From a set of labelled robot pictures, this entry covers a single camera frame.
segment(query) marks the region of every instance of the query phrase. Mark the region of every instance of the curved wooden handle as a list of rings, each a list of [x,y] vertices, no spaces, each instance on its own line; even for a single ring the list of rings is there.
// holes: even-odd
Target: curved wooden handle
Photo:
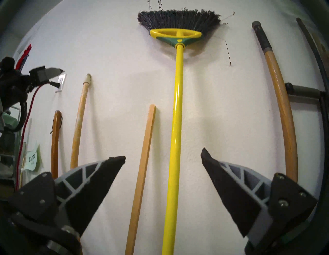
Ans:
[[[51,175],[55,180],[58,178],[58,138],[60,133],[60,126],[62,122],[62,114],[60,111],[55,111],[53,120],[53,137],[51,140]]]
[[[288,94],[278,62],[276,61],[273,51],[269,50],[265,52],[265,58],[269,72],[271,74],[276,99],[278,101],[280,111],[283,141],[285,144],[286,175],[293,181],[297,182],[297,142]]]
[[[78,108],[77,120],[75,122],[73,144],[72,144],[72,154],[71,154],[71,165],[70,165],[71,169],[76,168],[78,166],[82,121],[83,121],[83,115],[85,113],[85,106],[86,106],[88,89],[90,86],[90,80],[91,80],[91,75],[87,74],[87,77],[83,83],[83,89],[82,89],[82,94],[81,94],[79,108]]]

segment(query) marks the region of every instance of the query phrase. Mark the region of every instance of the red object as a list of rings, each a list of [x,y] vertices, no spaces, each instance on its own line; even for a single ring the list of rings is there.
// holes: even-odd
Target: red object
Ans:
[[[31,110],[32,110],[32,105],[33,105],[34,97],[36,96],[36,93],[38,92],[38,90],[41,87],[42,87],[42,85],[39,86],[37,88],[37,90],[33,94],[31,105],[30,105],[30,109],[29,109],[29,113],[27,114],[26,121],[25,121],[25,124],[24,124],[24,127],[23,127],[23,133],[22,133],[21,142],[20,142],[20,146],[19,146],[19,153],[18,153],[17,166],[16,166],[16,190],[18,190],[18,184],[19,184],[19,161],[20,161],[20,156],[22,154],[22,148],[23,148],[23,142],[24,142],[24,134],[25,134],[26,124],[27,124],[27,122],[29,120],[29,117],[30,117],[30,113],[31,113]]]
[[[32,46],[29,45],[26,50],[24,50],[23,55],[20,57],[20,59],[17,61],[15,70],[19,70],[21,68],[21,65],[23,63],[23,59],[29,54],[30,50],[32,49]]]

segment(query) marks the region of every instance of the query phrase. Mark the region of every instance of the rubber grip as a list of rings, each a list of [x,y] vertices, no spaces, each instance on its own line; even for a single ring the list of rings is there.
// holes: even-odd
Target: rubber grip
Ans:
[[[269,50],[272,51],[272,46],[271,46],[271,44],[269,43],[269,41],[266,37],[266,34],[265,34],[265,32],[264,32],[264,30],[261,26],[261,23],[259,21],[254,21],[251,24],[251,26],[254,29],[255,33],[256,33],[259,44],[261,45],[264,54],[265,54],[265,52],[267,52]]]

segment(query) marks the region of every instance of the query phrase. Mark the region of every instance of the yellow broom handle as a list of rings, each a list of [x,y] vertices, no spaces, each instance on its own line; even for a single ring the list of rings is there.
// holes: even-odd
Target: yellow broom handle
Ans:
[[[172,116],[169,180],[167,192],[167,207],[164,221],[164,240],[162,245],[162,255],[174,254],[178,206],[179,168],[181,162],[184,46],[179,44],[177,45],[176,49],[177,55],[175,95]]]

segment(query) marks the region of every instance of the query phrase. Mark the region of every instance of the screw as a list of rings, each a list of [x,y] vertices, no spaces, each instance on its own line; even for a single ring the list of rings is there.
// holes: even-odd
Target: screw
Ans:
[[[299,192],[299,195],[302,196],[302,197],[306,197],[307,196],[306,193],[303,192],[303,191]]]
[[[289,203],[284,199],[279,199],[279,204],[281,205],[281,207],[289,206]]]
[[[283,180],[285,178],[283,175],[280,175],[280,174],[277,174],[276,176],[281,180]]]

